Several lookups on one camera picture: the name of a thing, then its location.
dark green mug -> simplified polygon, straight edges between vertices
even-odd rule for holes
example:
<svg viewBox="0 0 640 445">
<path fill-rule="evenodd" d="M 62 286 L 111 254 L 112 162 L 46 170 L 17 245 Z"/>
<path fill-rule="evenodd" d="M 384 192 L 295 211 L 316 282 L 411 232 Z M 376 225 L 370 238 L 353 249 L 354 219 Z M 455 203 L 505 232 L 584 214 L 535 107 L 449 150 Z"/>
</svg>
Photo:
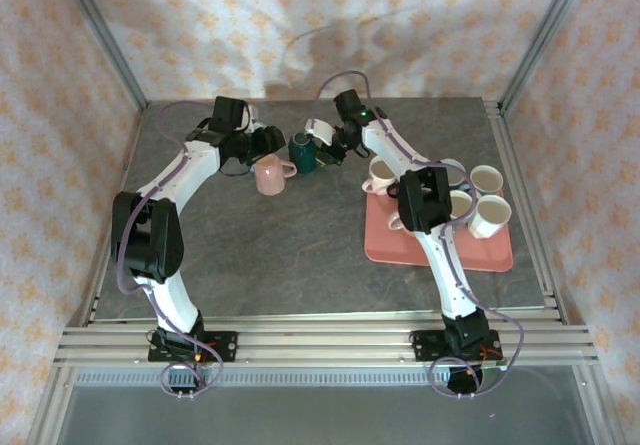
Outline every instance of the dark green mug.
<svg viewBox="0 0 640 445">
<path fill-rule="evenodd" d="M 316 142 L 306 133 L 296 133 L 289 140 L 289 160 L 295 163 L 298 173 L 313 172 L 316 162 Z"/>
</svg>

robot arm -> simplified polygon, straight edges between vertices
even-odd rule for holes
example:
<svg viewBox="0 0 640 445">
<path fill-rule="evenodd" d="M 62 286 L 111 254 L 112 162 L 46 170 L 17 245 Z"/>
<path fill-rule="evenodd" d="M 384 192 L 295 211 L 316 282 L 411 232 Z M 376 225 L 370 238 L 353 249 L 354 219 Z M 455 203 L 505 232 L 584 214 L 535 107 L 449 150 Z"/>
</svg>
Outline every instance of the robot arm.
<svg viewBox="0 0 640 445">
<path fill-rule="evenodd" d="M 471 289 L 453 243 L 452 227 L 445 226 L 451 219 L 446 170 L 429 167 L 429 160 L 398 134 L 386 114 L 376 109 L 378 120 L 355 90 L 341 93 L 334 102 L 344 128 L 309 120 L 306 131 L 320 139 L 320 153 L 329 157 L 328 162 L 341 163 L 348 150 L 361 145 L 385 161 L 399 180 L 400 219 L 424 249 L 436 279 L 448 346 L 459 354 L 484 341 L 489 334 L 487 319 L 463 293 L 471 294 Z"/>
<path fill-rule="evenodd" d="M 121 237 L 135 206 L 156 189 L 129 235 L 124 267 L 165 318 L 158 316 L 158 333 L 174 348 L 188 349 L 167 323 L 198 338 L 204 333 L 202 317 L 191 303 L 180 275 L 184 244 L 179 215 L 202 183 L 231 158 L 251 166 L 285 144 L 276 127 L 254 129 L 253 107 L 242 100 L 217 97 L 211 118 L 187 137 L 183 151 L 147 185 L 136 193 L 120 192 L 113 204 L 111 251 L 114 260 L 123 244 Z M 184 157 L 187 160 L 181 166 Z M 163 183 L 169 175 L 173 176 Z"/>
</svg>

patterned wall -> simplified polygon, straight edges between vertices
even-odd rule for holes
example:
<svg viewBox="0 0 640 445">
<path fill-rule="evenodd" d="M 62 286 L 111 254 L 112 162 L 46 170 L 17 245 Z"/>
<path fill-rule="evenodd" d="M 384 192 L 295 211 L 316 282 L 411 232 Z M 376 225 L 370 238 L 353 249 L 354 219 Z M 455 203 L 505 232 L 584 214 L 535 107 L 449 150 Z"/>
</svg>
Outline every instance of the patterned wall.
<svg viewBox="0 0 640 445">
<path fill-rule="evenodd" d="M 640 0 L 580 0 L 509 122 L 574 312 L 640 443 Z"/>
<path fill-rule="evenodd" d="M 378 96 L 499 99 L 551 0 L 97 2 L 154 100 L 308 99 L 349 68 Z"/>
<path fill-rule="evenodd" d="M 135 109 L 73 0 L 0 0 L 0 443 L 26 439 Z"/>
</svg>

cream mug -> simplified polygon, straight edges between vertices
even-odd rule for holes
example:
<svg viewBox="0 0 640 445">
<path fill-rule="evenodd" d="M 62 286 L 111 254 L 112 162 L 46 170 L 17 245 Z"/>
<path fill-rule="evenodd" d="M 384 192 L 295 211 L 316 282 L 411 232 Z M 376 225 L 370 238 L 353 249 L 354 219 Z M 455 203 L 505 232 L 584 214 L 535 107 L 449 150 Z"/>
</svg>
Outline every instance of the cream mug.
<svg viewBox="0 0 640 445">
<path fill-rule="evenodd" d="M 490 165 L 478 165 L 469 174 L 476 190 L 482 195 L 498 193 L 504 185 L 504 178 L 498 169 Z"/>
<path fill-rule="evenodd" d="M 511 206 L 498 195 L 480 197 L 467 226 L 474 238 L 491 238 L 511 218 Z"/>
<path fill-rule="evenodd" d="M 269 196 L 283 191 L 285 179 L 293 177 L 297 172 L 293 163 L 282 160 L 273 153 L 258 160 L 253 168 L 258 191 Z"/>
<path fill-rule="evenodd" d="M 447 165 L 453 165 L 456 168 L 459 168 L 463 172 L 466 172 L 464 166 L 457 160 L 453 158 L 445 158 L 444 160 L 440 160 L 442 163 L 446 163 Z M 449 181 L 449 188 L 457 188 L 464 182 L 464 175 L 460 173 L 458 170 L 453 170 L 451 168 L 446 168 L 447 171 L 447 180 Z"/>
<path fill-rule="evenodd" d="M 402 220 L 400 220 L 400 213 L 397 210 L 389 215 L 387 225 L 389 226 L 389 230 L 402 230 L 407 235 L 413 236 L 413 232 L 407 230 L 403 225 Z"/>
<path fill-rule="evenodd" d="M 452 190 L 451 191 L 451 220 L 456 220 L 463 216 L 471 209 L 471 205 L 473 204 L 473 200 L 471 199 L 471 195 L 461 190 Z"/>
<path fill-rule="evenodd" d="M 362 190 L 376 195 L 386 195 L 387 187 L 396 181 L 396 176 L 380 157 L 369 162 L 369 178 L 362 184 Z"/>
</svg>

mug handle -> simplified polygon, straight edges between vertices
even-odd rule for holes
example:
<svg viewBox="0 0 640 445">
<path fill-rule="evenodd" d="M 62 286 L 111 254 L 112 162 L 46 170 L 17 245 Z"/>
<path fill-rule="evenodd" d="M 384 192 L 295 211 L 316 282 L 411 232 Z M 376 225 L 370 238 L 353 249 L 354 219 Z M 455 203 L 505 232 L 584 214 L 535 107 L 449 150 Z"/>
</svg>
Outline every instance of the mug handle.
<svg viewBox="0 0 640 445">
<path fill-rule="evenodd" d="M 389 221 L 387 224 L 389 225 L 389 230 L 401 230 L 404 228 L 402 220 L 400 220 L 400 213 L 398 213 L 397 210 L 389 215 Z"/>
<path fill-rule="evenodd" d="M 362 182 L 362 191 L 373 193 L 373 178 L 369 177 L 364 182 Z"/>
<path fill-rule="evenodd" d="M 286 160 L 281 160 L 281 164 L 282 167 L 289 167 L 291 170 L 288 172 L 284 172 L 284 178 L 291 178 L 293 177 L 296 173 L 298 173 L 298 169 L 296 168 L 295 164 L 292 162 L 287 162 Z"/>
</svg>

